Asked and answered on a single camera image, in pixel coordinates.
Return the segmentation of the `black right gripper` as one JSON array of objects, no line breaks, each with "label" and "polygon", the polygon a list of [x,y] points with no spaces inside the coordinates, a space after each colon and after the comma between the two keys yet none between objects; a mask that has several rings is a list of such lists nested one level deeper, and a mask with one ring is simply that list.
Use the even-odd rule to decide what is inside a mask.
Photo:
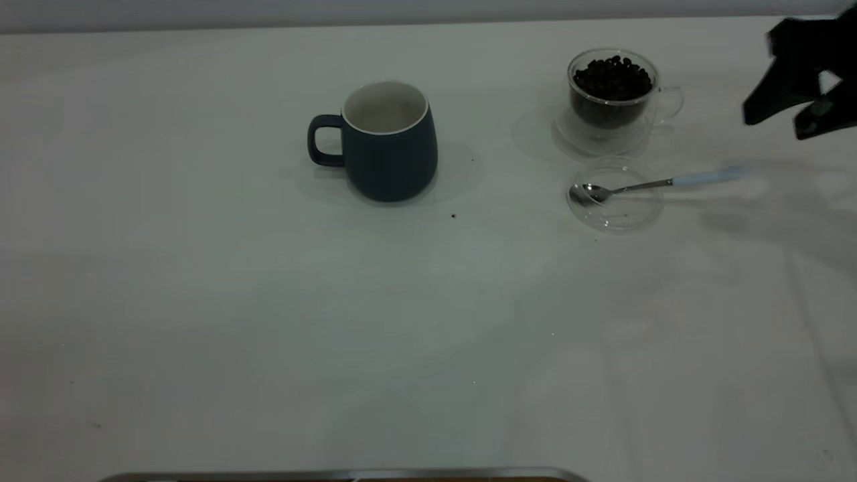
[{"label": "black right gripper", "polygon": [[[856,6],[830,19],[782,19],[767,42],[774,58],[742,104],[745,125],[811,102],[793,119],[798,140],[855,127]],[[842,80],[823,95],[821,70]]]}]

